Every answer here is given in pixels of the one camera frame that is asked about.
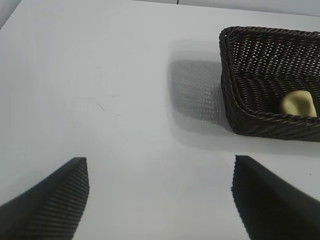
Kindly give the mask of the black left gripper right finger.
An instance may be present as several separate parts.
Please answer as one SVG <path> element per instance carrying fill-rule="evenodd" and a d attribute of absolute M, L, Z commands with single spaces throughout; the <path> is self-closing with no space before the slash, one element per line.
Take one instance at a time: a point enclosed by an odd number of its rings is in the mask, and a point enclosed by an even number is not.
<path fill-rule="evenodd" d="M 247 155 L 236 155 L 231 192 L 252 240 L 318 240 L 320 202 Z"/>

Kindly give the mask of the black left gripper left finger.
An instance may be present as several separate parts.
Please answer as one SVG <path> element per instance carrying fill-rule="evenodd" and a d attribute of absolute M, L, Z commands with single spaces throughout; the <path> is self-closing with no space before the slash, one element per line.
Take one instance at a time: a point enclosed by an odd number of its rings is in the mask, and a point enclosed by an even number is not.
<path fill-rule="evenodd" d="M 90 192 L 87 159 L 74 157 L 0 207 L 2 240 L 71 240 Z"/>

